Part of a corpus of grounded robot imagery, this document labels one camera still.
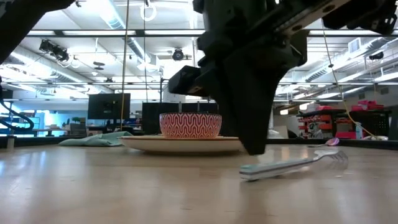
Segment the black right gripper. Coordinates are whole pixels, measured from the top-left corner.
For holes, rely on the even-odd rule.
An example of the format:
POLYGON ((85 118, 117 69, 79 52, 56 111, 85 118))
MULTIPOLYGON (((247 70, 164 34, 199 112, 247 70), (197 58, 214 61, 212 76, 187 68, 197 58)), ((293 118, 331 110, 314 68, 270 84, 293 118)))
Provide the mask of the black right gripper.
POLYGON ((302 65, 307 61, 304 28, 348 0, 318 1, 206 1, 194 0, 193 10, 203 16, 205 31, 197 47, 205 56, 206 90, 217 102, 228 136, 237 137, 249 155, 265 153, 275 91, 289 69, 285 62, 216 63, 255 42, 286 50, 302 65))

